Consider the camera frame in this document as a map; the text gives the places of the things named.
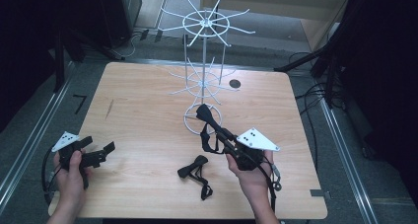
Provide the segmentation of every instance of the white triangular bracket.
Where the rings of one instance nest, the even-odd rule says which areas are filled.
[[[255,128],[251,128],[247,132],[238,136],[237,141],[253,149],[271,150],[274,152],[278,152],[280,150],[279,146],[274,144]]]
[[[79,135],[75,135],[65,131],[64,134],[62,134],[61,138],[59,138],[58,142],[55,143],[55,146],[52,147],[52,152],[56,152],[59,149],[70,145],[71,143],[77,141],[79,138]]]

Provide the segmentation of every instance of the human hand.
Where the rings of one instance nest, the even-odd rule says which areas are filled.
[[[56,174],[60,196],[48,223],[73,223],[86,202],[86,191],[79,170],[81,160],[82,152],[75,151],[70,159],[69,171],[60,169]],[[59,169],[58,153],[55,154],[53,162]]]
[[[275,213],[270,208],[267,178],[264,174],[258,168],[252,171],[241,171],[234,157],[230,154],[226,154],[226,156],[229,169],[238,177],[241,189],[251,205],[256,223],[278,223]],[[270,164],[273,164],[273,152],[264,151],[264,157],[268,162],[265,161],[260,166],[270,178],[272,173]]]

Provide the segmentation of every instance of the wire display stand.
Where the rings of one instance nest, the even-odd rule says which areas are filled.
[[[249,11],[246,10],[244,12],[240,12],[234,15],[225,16],[219,12],[217,12],[219,3],[221,0],[218,0],[213,7],[211,11],[208,10],[197,10],[196,7],[191,3],[190,0],[187,0],[188,3],[193,8],[194,12],[191,12],[190,14],[183,16],[176,13],[171,13],[166,11],[165,9],[162,9],[162,11],[165,14],[173,15],[176,17],[182,18],[182,24],[181,26],[174,27],[174,28],[168,28],[168,29],[161,29],[160,31],[172,31],[172,30],[178,30],[183,29],[184,35],[183,35],[183,44],[184,44],[184,76],[177,75],[171,73],[173,76],[181,78],[185,81],[185,88],[178,90],[176,92],[172,92],[171,94],[178,94],[181,92],[187,91],[190,95],[194,97],[194,101],[192,105],[185,111],[183,120],[185,126],[190,130],[191,132],[195,134],[200,134],[200,131],[196,131],[193,129],[188,120],[189,119],[196,119],[196,112],[195,109],[197,109],[199,106],[204,104],[204,100],[206,98],[212,98],[218,105],[221,104],[221,102],[218,101],[216,98],[216,95],[219,93],[220,90],[228,90],[228,91],[237,91],[237,89],[233,88],[227,88],[221,86],[222,78],[229,76],[235,72],[230,72],[226,75],[223,75],[224,71],[224,60],[225,60],[225,51],[226,47],[230,47],[231,45],[227,43],[227,36],[228,36],[228,30],[236,30],[245,34],[254,34],[255,32],[249,32],[242,30],[240,28],[236,28],[231,26],[230,18],[243,15]],[[193,36],[193,39],[190,43],[188,43],[187,34],[191,34]],[[215,57],[212,58],[212,61],[209,64],[209,67],[207,67],[207,42],[208,38],[217,38],[219,39],[223,44],[223,53],[222,53],[222,63],[221,63],[221,70],[218,73],[215,73],[213,71],[213,65],[215,61]],[[203,49],[202,49],[202,63],[200,68],[196,68],[198,63],[192,63],[187,56],[187,48],[191,47],[198,38],[203,39]],[[192,73],[188,73],[188,65],[192,69]],[[218,124],[222,124],[222,115],[221,112],[214,106],[214,105],[208,105],[206,104],[211,110],[212,114],[214,114],[214,117],[217,117],[219,121]]]

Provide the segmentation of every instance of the hand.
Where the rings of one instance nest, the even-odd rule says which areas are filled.
[[[268,201],[268,184],[265,176],[258,168],[252,171],[241,171],[238,168],[237,162],[230,154],[226,154],[229,169],[238,177],[241,189],[251,205],[254,212],[255,221],[261,223],[278,223],[278,220],[270,208]],[[264,156],[273,164],[273,152],[264,151]],[[271,176],[271,167],[267,162],[263,162],[261,167],[266,174]]]
[[[82,152],[75,151],[70,159],[69,171],[61,169],[56,179],[60,192],[59,201],[48,223],[73,223],[86,202],[86,191],[80,174]],[[54,165],[59,169],[59,154],[54,157]]]

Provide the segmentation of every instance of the spinning rack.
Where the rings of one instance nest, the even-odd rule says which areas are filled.
[[[221,89],[229,90],[229,91],[237,91],[237,89],[226,88],[226,87],[221,86],[222,78],[228,75],[231,75],[235,72],[234,70],[233,72],[227,75],[223,75],[226,47],[231,46],[230,44],[227,43],[228,30],[232,29],[232,30],[236,30],[245,34],[254,34],[255,32],[248,32],[248,31],[233,27],[231,26],[231,23],[229,20],[230,18],[247,13],[249,9],[244,12],[237,13],[235,15],[225,16],[217,12],[217,9],[221,0],[218,0],[216,2],[212,11],[208,11],[208,10],[199,11],[190,2],[190,0],[187,0],[187,1],[193,8],[194,12],[191,12],[190,14],[186,16],[171,13],[171,12],[166,11],[165,9],[162,9],[162,11],[166,14],[182,18],[182,25],[179,27],[174,27],[174,28],[169,28],[169,29],[159,28],[159,30],[171,31],[171,30],[184,29],[183,43],[184,43],[185,75],[180,76],[180,75],[176,75],[173,73],[171,74],[175,77],[184,79],[185,88],[179,91],[173,92],[171,94],[174,95],[177,93],[188,91],[192,96],[194,96],[193,104],[185,111],[183,120],[188,130],[190,130],[191,132],[195,134],[199,134],[200,132],[191,128],[191,126],[187,122],[189,118],[192,118],[192,119],[196,118],[196,112],[192,112],[192,110],[204,104],[205,98],[213,98],[215,102],[220,105],[221,103],[216,99],[215,96],[219,93]],[[187,43],[188,40],[187,40],[187,35],[185,34],[185,32],[188,32],[189,34],[194,36],[190,43]],[[203,38],[203,49],[202,49],[202,65],[201,65],[201,68],[197,70],[195,65],[193,65],[193,63],[190,61],[189,57],[187,56],[187,48],[191,47],[199,37]],[[222,54],[221,71],[219,75],[215,74],[212,71],[215,57],[212,58],[212,61],[209,65],[209,69],[207,69],[206,51],[207,51],[207,40],[209,37],[218,38],[224,45],[223,54]],[[187,65],[190,65],[192,68],[192,73],[190,75],[188,74],[188,71],[187,71]],[[219,120],[220,120],[218,121],[218,123],[222,124],[221,112],[214,105],[207,105],[207,106],[212,112],[215,112],[218,115]]]

